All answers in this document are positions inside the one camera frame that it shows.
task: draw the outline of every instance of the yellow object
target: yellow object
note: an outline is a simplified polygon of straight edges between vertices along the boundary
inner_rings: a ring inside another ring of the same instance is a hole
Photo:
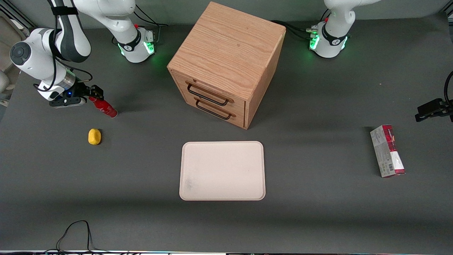
[[[98,145],[101,142],[101,132],[92,128],[88,133],[88,142],[92,145]]]

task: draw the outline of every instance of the wooden cabinet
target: wooden cabinet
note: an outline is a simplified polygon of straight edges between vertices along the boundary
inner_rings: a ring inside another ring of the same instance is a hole
[[[189,105],[247,129],[274,76],[285,32],[211,2],[167,67]]]

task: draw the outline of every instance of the wall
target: wall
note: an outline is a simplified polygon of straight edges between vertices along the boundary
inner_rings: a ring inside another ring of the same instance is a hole
[[[53,16],[46,0],[10,0],[39,26],[53,27]],[[136,0],[154,20],[167,24],[194,24],[210,0]],[[317,20],[326,7],[322,0],[216,0],[237,10],[267,20]],[[439,12],[448,0],[382,0],[355,8],[360,20],[418,18]],[[93,18],[81,14],[84,28],[102,27]],[[134,23],[144,25],[131,15]]]

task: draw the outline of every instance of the black metal handle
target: black metal handle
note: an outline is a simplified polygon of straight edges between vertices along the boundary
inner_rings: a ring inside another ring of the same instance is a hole
[[[223,120],[229,120],[229,119],[231,118],[231,113],[228,114],[228,117],[224,117],[224,116],[222,116],[222,115],[220,115],[220,114],[217,114],[217,113],[215,113],[215,112],[213,112],[213,111],[210,111],[210,110],[208,110],[208,109],[206,109],[206,108],[204,108],[204,107],[199,106],[199,105],[198,105],[199,102],[200,102],[200,100],[197,100],[197,102],[195,103],[195,105],[196,105],[199,109],[201,109],[201,110],[203,110],[203,111],[205,111],[205,112],[207,112],[207,113],[210,113],[210,114],[212,114],[212,115],[214,115],[214,116],[216,116],[216,117],[219,117],[219,118],[221,118],[221,119],[223,119]]]
[[[210,98],[208,98],[208,97],[205,97],[205,96],[203,96],[203,95],[201,95],[201,94],[199,94],[199,93],[197,93],[197,92],[195,92],[195,91],[190,90],[191,87],[192,87],[192,84],[189,83],[189,86],[187,86],[187,90],[188,90],[191,94],[194,94],[194,95],[196,95],[196,96],[199,96],[199,97],[201,97],[201,98],[203,98],[203,99],[205,99],[205,100],[207,100],[207,101],[209,101],[209,102],[211,102],[211,103],[215,103],[216,105],[220,105],[220,106],[225,106],[225,105],[227,105],[227,103],[228,103],[228,99],[225,99],[225,102],[224,102],[224,103],[217,102],[216,100],[212,100],[212,99],[210,99]]]

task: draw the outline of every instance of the red spray can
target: red spray can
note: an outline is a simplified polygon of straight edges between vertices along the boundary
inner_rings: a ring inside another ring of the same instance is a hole
[[[111,118],[115,118],[118,116],[118,112],[105,100],[99,100],[94,97],[88,97],[90,101],[94,103],[94,106],[101,112],[105,113],[106,115],[110,116]]]

